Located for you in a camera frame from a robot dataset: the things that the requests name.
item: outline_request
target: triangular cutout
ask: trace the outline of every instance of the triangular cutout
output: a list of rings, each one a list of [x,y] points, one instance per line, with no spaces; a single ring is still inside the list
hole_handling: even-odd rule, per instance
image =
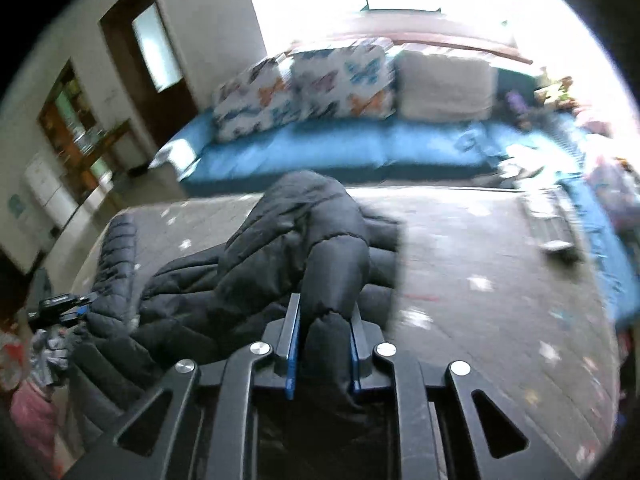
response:
[[[529,445],[522,432],[482,390],[475,390],[471,398],[492,457],[502,458],[523,451]]]
[[[171,392],[158,395],[120,436],[118,446],[140,456],[151,456],[172,397]]]

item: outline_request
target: pink cloth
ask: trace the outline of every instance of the pink cloth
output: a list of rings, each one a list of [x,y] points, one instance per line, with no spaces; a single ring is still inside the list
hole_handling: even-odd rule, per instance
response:
[[[58,410],[29,381],[23,381],[11,400],[11,418],[24,441],[42,457],[42,465],[54,474],[54,437]]]

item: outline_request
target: doorway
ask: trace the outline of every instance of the doorway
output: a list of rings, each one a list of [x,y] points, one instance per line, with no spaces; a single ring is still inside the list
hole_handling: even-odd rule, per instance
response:
[[[100,20],[111,59],[146,129],[163,146],[198,113],[156,0],[118,0]]]

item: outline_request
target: tiled floor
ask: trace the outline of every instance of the tiled floor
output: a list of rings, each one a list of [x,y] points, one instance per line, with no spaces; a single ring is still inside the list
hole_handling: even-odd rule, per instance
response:
[[[70,290],[98,236],[120,209],[175,200],[152,173],[117,183],[108,197],[100,188],[95,190],[78,208],[44,261],[53,291],[62,294]]]

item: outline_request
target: door glass panel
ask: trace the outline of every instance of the door glass panel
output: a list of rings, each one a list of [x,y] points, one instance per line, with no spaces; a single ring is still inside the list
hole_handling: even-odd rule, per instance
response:
[[[133,20],[133,31],[156,90],[161,92],[182,79],[180,67],[169,44],[156,4]]]

